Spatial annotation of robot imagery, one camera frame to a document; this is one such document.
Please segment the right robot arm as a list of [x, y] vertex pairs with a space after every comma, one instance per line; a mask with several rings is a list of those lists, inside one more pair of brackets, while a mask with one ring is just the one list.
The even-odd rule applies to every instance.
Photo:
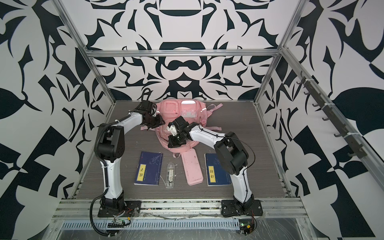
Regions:
[[217, 133], [204, 128], [201, 124], [188, 123], [183, 117], [169, 123], [167, 130], [168, 147], [176, 148], [196, 141], [211, 147], [216, 151], [222, 168], [230, 175], [234, 188], [234, 201], [237, 206], [248, 209], [254, 202], [254, 195], [248, 181], [248, 158], [246, 143], [239, 140], [233, 132]]

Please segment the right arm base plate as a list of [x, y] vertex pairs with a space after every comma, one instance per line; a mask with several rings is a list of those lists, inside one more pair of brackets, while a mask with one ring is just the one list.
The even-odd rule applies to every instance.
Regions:
[[249, 199], [245, 204], [237, 200], [222, 200], [221, 215], [225, 218], [235, 216], [262, 216], [264, 213], [259, 200]]

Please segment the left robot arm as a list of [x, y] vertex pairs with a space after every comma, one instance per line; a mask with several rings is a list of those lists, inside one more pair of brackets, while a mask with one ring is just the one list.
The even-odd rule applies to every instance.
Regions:
[[137, 126], [155, 129], [165, 124], [157, 113], [157, 105], [149, 98], [152, 91], [144, 89], [139, 105], [120, 120], [101, 124], [98, 129], [94, 153], [103, 171], [104, 192], [101, 204], [105, 209], [121, 212], [125, 209], [124, 191], [121, 185], [120, 163], [125, 152], [125, 134]]

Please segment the pink student backpack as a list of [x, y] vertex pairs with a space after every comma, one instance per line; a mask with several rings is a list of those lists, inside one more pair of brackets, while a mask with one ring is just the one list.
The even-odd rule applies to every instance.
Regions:
[[180, 147], [170, 148], [169, 136], [173, 136], [176, 133], [176, 130], [169, 130], [170, 124], [179, 119], [181, 124], [187, 123], [198, 123], [203, 127], [207, 126], [208, 118], [213, 114], [214, 111], [220, 109], [223, 104], [211, 104], [209, 106], [206, 103], [192, 100], [192, 99], [178, 99], [178, 100], [163, 100], [157, 103], [157, 114], [160, 114], [165, 121], [165, 124], [154, 129], [156, 132], [157, 138], [159, 139], [161, 145], [168, 151], [174, 154], [181, 154], [186, 152], [196, 145], [199, 144], [198, 141], [187, 140], [185, 144]]

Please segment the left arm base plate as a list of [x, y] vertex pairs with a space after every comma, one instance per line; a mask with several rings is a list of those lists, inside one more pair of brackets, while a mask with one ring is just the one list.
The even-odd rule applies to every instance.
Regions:
[[98, 212], [99, 218], [124, 218], [137, 217], [141, 211], [141, 201], [125, 201], [115, 206], [101, 205]]

